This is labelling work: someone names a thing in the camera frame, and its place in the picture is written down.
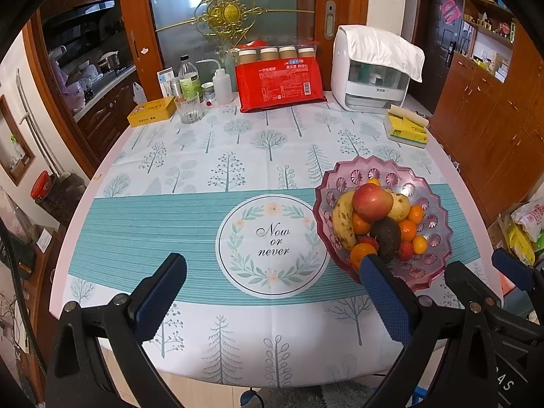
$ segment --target avocado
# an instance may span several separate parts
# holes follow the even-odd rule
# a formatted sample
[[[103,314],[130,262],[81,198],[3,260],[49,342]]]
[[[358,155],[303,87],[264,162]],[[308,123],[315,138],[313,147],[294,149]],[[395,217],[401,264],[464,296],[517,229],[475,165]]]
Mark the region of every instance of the avocado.
[[[394,219],[386,216],[372,224],[371,236],[379,244],[377,255],[385,263],[390,262],[399,250],[401,244],[401,228]]]

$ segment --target blue gripper pad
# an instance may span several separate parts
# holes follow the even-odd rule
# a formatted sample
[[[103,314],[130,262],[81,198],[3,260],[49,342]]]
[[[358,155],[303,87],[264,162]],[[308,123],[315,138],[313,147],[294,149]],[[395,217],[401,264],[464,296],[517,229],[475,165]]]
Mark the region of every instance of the blue gripper pad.
[[[384,274],[387,274],[394,279],[393,275],[385,265],[380,271],[376,263],[382,263],[381,259],[375,255],[373,258],[374,261],[370,256],[366,256],[361,261],[359,269],[361,283],[371,297],[391,339],[402,342],[404,347],[407,347],[412,337],[412,317],[384,277]]]
[[[521,291],[531,291],[535,288],[531,267],[514,258],[506,250],[496,249],[491,255],[491,263]]]
[[[134,289],[127,312],[139,343],[153,339],[186,278],[185,258],[170,253],[153,276],[143,279]]]

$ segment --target bottle with black cap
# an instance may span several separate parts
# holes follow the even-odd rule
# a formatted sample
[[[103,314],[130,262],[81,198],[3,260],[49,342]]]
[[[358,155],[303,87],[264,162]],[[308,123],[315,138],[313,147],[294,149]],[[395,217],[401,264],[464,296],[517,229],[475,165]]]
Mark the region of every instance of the bottle with black cap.
[[[178,76],[180,78],[181,90],[185,99],[191,99],[195,96],[199,96],[202,101],[202,87],[200,86],[199,71],[189,61],[188,55],[180,57],[181,67]]]

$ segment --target plastic bottle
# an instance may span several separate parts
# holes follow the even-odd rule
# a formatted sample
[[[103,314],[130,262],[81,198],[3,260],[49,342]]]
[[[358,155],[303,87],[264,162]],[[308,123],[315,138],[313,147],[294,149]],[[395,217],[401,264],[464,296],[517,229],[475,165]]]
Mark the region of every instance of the plastic bottle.
[[[217,64],[217,70],[215,76],[211,79],[213,81],[213,87],[216,90],[216,100],[218,104],[232,103],[235,99],[232,93],[231,76],[225,72],[225,70],[219,64],[216,59],[203,59],[197,61],[197,63],[213,62]]]
[[[199,96],[202,100],[202,87],[200,86],[199,71],[189,61],[189,56],[184,55],[180,57],[181,67],[178,76],[180,78],[181,90],[185,99],[194,98]]]

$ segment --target apple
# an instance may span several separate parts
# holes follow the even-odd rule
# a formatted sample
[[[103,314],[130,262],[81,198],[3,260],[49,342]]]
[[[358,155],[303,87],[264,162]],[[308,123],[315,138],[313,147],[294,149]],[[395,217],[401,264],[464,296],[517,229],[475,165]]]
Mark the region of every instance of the apple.
[[[363,184],[353,194],[352,205],[366,222],[376,222],[393,208],[393,196],[376,184]]]

